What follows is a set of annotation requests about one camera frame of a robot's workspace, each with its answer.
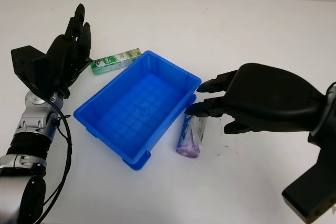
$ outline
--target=green package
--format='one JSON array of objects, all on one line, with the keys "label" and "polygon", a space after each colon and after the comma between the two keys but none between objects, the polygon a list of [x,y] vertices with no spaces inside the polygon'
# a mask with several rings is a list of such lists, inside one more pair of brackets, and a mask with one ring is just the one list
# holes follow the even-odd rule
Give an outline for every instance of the green package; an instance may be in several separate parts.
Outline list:
[{"label": "green package", "polygon": [[121,54],[107,56],[98,60],[94,60],[91,63],[91,69],[93,74],[105,73],[118,68],[129,66],[141,55],[139,48],[133,49]]}]

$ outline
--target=black cable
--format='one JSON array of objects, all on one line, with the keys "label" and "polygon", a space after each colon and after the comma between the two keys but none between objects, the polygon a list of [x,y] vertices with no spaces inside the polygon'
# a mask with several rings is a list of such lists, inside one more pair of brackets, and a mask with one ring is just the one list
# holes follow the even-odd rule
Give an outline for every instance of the black cable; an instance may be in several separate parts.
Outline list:
[{"label": "black cable", "polygon": [[327,88],[327,94],[329,92],[329,90],[336,84],[336,81],[334,81],[332,84],[330,84],[330,86]]},{"label": "black cable", "polygon": [[66,159],[66,163],[65,163],[65,168],[64,168],[64,173],[63,173],[63,177],[61,182],[59,183],[58,187],[56,188],[56,190],[52,193],[52,195],[46,200],[46,202],[44,203],[44,205],[54,196],[54,198],[52,199],[51,203],[49,204],[49,206],[47,207],[47,209],[45,210],[45,212],[41,215],[41,217],[35,222],[35,224],[41,224],[41,222],[43,221],[43,219],[48,215],[48,213],[50,212],[50,210],[52,209],[53,205],[55,204],[59,194],[61,193],[65,180],[67,178],[68,172],[70,170],[71,167],[71,155],[72,155],[72,140],[71,140],[71,133],[70,133],[70,128],[69,128],[69,124],[67,122],[67,117],[68,116],[64,116],[63,113],[61,112],[61,110],[51,101],[49,100],[45,100],[47,103],[49,103],[58,113],[58,115],[61,117],[61,119],[64,122],[64,126],[67,132],[67,135],[65,136],[64,134],[61,133],[59,126],[57,126],[58,131],[61,133],[61,135],[66,139],[67,144],[68,144],[68,149],[67,149],[67,159]]},{"label": "black cable", "polygon": [[[63,132],[59,128],[61,120],[62,120],[62,118],[58,117],[57,130],[58,130],[59,134],[61,134],[66,139],[67,137],[63,134]],[[57,186],[55,191],[49,196],[49,198],[43,203],[43,206],[45,206],[51,200],[51,198],[53,197],[53,195],[55,195],[55,193],[57,192],[58,189],[59,189],[59,185]]]}]

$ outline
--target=grid pattern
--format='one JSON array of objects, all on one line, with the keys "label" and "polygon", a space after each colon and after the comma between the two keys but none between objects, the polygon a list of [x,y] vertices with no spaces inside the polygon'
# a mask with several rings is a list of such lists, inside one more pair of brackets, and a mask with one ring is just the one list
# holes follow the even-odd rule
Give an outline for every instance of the grid pattern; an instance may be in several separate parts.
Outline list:
[{"label": "grid pattern", "polygon": [[95,123],[95,128],[133,158],[183,97],[181,90],[152,73]]}]

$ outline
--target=blue tray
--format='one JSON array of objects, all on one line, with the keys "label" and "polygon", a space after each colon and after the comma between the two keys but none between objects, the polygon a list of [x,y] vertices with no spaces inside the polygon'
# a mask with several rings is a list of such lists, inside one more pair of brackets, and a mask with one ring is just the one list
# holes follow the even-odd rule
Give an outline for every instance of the blue tray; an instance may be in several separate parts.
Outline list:
[{"label": "blue tray", "polygon": [[146,51],[74,117],[132,169],[140,170],[163,133],[195,101],[200,84],[200,78]]}]

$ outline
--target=robotic arm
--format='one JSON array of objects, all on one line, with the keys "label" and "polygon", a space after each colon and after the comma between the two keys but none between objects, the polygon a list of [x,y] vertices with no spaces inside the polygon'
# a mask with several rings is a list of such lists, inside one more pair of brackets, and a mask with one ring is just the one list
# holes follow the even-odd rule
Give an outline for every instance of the robotic arm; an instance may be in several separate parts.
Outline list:
[{"label": "robotic arm", "polygon": [[287,205],[312,223],[336,203],[336,87],[321,94],[301,77],[282,69],[249,63],[206,81],[198,92],[226,91],[223,97],[192,104],[186,114],[235,120],[226,134],[249,131],[308,131],[308,142],[321,148],[316,164],[283,192]]},{"label": "robotic arm", "polygon": [[[11,146],[0,158],[0,224],[41,223],[55,203],[71,165],[71,135],[60,109],[70,96],[69,87],[92,62],[91,32],[80,4],[64,35],[59,35],[46,54],[32,46],[12,50],[15,74],[30,89],[26,110]],[[68,155],[62,181],[45,201],[47,153],[59,125],[67,129]],[[53,197],[43,213],[43,206]]]}]

